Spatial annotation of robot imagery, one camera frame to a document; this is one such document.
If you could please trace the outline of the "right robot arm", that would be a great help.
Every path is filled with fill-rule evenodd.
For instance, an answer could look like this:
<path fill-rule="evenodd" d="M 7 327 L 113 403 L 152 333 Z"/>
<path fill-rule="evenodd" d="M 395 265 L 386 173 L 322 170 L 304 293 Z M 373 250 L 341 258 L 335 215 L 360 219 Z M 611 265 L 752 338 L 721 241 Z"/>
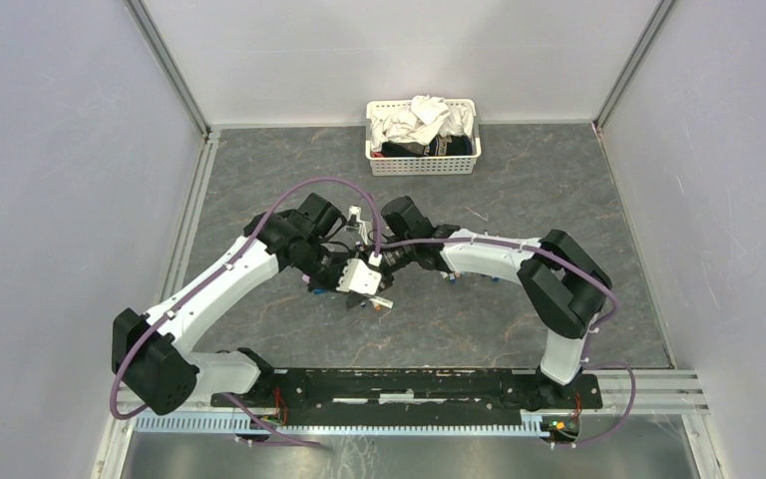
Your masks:
<path fill-rule="evenodd" d="M 566 232 L 507 239 L 435 225 L 409 197 L 385 205 L 390 235 L 382 245 L 387 273 L 417 263 L 446 274 L 472 273 L 518 284 L 548 330 L 536 381 L 539 400 L 561 407 L 576 393 L 586 342 L 605 304 L 617 304 L 605 271 Z"/>

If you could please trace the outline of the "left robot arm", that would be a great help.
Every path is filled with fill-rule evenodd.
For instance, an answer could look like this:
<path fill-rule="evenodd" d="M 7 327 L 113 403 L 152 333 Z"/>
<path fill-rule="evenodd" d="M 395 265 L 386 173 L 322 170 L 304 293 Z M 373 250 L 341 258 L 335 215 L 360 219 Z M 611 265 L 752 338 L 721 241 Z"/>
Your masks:
<path fill-rule="evenodd" d="M 287 268 L 312 288 L 371 296 L 381 281 L 379 249 L 331 251 L 333 225 L 344 218 L 330 202 L 309 195 L 294 210 L 258 217 L 215 263 L 168 299 L 138 313 L 123 310 L 113 322 L 110 405 L 126 385 L 158 415 L 169 414 L 191 396 L 236 393 L 249 406 L 273 393 L 265 365 L 249 352 L 198 353 L 209 328 L 244 296 Z"/>

